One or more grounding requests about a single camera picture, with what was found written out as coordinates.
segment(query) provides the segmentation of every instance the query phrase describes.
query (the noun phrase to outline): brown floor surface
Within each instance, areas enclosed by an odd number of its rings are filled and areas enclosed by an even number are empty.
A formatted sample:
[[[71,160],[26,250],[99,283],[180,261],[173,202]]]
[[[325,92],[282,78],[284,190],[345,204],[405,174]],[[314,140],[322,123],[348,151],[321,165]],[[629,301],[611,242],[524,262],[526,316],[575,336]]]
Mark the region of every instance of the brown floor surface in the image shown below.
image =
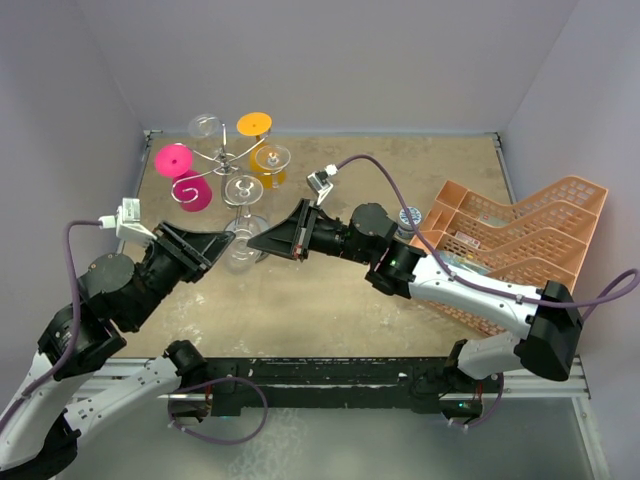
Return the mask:
[[[202,141],[159,138],[140,187],[143,223],[167,220],[192,230],[221,230],[233,212],[221,204],[219,177],[208,177],[216,196],[203,212],[186,213],[171,198],[170,182],[154,169],[155,153],[180,141],[206,148]],[[310,198],[305,177],[355,154],[374,155],[389,169],[409,205],[426,213],[447,179],[496,201],[509,198],[489,137],[276,137],[289,148],[287,180],[278,192],[272,219],[283,219],[301,197]],[[239,153],[250,141],[230,141]],[[198,159],[195,169],[210,163]],[[335,178],[325,202],[329,215],[349,219],[360,203],[378,202],[395,218],[399,204],[378,170],[352,163]],[[135,260],[142,249],[126,245]],[[447,355],[456,340],[479,338],[468,327],[419,302],[387,297],[363,280],[365,267],[322,254],[304,263],[269,257],[244,275],[234,275],[224,258],[199,283],[180,284],[142,330],[127,335],[127,357],[155,357],[173,340],[189,339],[205,356],[435,356]]]

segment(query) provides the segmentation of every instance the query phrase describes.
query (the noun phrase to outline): glass base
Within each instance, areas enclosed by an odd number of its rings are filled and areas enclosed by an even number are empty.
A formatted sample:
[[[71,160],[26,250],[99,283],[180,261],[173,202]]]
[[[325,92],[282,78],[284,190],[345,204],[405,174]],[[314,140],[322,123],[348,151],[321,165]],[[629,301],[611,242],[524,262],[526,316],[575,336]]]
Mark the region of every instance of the glass base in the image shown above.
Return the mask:
[[[256,221],[256,223],[260,227],[260,232],[264,232],[265,230],[269,229],[269,227],[270,227],[269,222],[267,222],[267,220],[264,217],[261,217],[260,215],[251,215],[251,216],[253,217],[253,219]],[[236,220],[235,219],[231,220],[227,224],[227,226],[224,227],[224,229],[227,232],[235,232],[235,230],[236,230]],[[264,260],[268,256],[269,256],[268,253],[260,252],[260,255],[256,259],[256,263],[261,262],[262,260]]]

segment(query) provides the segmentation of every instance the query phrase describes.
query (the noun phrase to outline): black base bar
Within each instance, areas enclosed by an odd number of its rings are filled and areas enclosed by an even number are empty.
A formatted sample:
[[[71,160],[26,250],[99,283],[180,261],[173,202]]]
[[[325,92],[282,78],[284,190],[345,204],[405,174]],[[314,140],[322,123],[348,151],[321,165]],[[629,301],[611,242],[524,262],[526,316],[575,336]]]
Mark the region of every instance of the black base bar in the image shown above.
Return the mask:
[[[477,409],[475,402],[441,400],[447,393],[497,393],[499,382],[464,382],[451,378],[446,357],[394,358],[207,358],[211,378],[237,376],[256,383],[270,408],[409,409],[460,416]],[[255,391],[228,382],[213,389],[212,416],[237,416],[243,407],[260,408]]]

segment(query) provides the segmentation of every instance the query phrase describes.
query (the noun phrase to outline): orange plastic crate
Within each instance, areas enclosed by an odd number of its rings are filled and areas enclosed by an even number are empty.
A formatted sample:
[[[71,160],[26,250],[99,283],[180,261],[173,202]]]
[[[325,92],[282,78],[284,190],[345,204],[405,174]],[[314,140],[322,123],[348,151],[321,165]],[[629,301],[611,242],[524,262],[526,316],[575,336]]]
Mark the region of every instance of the orange plastic crate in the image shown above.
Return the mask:
[[[554,280],[573,290],[607,193],[571,176],[514,205],[503,205],[448,181],[420,231],[436,249],[484,266],[492,278],[538,287]],[[502,226],[485,223],[487,215]],[[456,232],[479,241],[478,248],[455,238]],[[411,244],[427,250],[417,237]],[[428,303],[487,335],[503,331],[485,318]]]

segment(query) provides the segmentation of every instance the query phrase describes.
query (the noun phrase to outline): white connector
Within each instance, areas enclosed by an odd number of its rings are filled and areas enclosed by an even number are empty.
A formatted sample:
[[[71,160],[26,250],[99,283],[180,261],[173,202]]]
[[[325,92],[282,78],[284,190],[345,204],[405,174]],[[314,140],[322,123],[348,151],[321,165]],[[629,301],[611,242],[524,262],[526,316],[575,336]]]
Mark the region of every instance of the white connector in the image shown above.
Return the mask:
[[[327,172],[327,175],[333,177],[336,173],[338,173],[338,167],[336,167],[334,164],[327,165],[327,168],[325,168],[324,171]]]
[[[158,238],[140,223],[140,200],[137,198],[123,198],[115,215],[106,215],[98,219],[101,229],[115,228],[116,237],[125,242],[133,242],[147,247]]]

